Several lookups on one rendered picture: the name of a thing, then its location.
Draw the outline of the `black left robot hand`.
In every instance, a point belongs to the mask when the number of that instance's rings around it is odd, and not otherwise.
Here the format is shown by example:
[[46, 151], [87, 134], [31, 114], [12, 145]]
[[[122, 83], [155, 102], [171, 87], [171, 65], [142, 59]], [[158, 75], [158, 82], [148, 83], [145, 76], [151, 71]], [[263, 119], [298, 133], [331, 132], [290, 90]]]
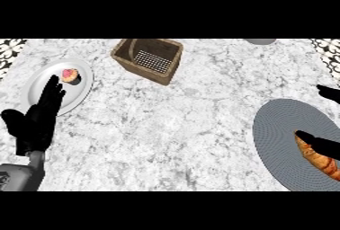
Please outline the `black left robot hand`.
[[50, 147], [63, 95], [59, 77], [52, 75], [38, 103], [29, 107], [26, 113], [13, 109], [1, 111], [7, 132], [16, 138], [16, 155], [25, 156], [31, 151], [44, 152]]

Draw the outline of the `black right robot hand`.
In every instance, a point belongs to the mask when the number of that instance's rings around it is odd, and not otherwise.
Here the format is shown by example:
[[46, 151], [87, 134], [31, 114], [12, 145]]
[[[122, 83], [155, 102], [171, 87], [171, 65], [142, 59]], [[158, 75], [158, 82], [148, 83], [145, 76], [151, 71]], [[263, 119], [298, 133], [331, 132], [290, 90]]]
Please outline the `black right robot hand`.
[[[329, 99], [331, 101], [340, 104], [340, 90], [329, 88], [321, 84], [316, 85], [319, 89], [321, 97]], [[301, 140], [310, 145], [310, 148], [321, 155], [331, 157], [332, 159], [340, 161], [340, 143], [334, 142], [329, 139], [313, 137], [307, 132], [297, 130], [297, 136]]]

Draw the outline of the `golden brown croissant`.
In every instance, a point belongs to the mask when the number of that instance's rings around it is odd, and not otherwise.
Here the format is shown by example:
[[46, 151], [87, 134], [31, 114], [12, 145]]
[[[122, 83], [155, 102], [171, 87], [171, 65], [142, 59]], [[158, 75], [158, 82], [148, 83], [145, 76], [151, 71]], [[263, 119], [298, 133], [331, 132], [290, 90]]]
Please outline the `golden brown croissant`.
[[309, 163], [329, 178], [340, 181], [340, 168], [337, 167], [335, 160], [321, 155], [300, 137], [294, 137], [294, 142], [297, 143], [301, 156], [307, 159]]

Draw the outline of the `grey round placemat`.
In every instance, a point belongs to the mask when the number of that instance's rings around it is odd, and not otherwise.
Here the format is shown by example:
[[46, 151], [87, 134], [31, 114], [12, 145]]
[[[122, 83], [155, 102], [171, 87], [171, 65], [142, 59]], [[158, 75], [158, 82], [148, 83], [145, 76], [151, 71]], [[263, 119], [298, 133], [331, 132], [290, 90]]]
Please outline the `grey round placemat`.
[[269, 173], [292, 191], [340, 191], [340, 181], [301, 156], [294, 132], [340, 142], [340, 128], [309, 104], [292, 99], [269, 101], [254, 115], [254, 147]]

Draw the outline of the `brown wicker basket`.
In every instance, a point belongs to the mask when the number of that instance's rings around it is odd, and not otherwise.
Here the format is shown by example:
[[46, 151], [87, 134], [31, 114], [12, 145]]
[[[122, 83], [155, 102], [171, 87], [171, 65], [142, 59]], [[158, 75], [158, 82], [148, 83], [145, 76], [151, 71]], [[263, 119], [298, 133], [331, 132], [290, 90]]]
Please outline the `brown wicker basket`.
[[183, 45], [168, 39], [121, 39], [111, 57], [130, 73], [168, 85], [180, 62]]

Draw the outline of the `grey round object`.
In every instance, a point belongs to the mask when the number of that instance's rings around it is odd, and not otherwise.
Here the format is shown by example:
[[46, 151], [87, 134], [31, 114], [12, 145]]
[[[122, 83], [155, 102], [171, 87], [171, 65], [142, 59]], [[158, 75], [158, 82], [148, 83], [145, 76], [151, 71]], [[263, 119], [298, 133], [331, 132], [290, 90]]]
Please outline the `grey round object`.
[[245, 39], [254, 45], [269, 45], [276, 39]]

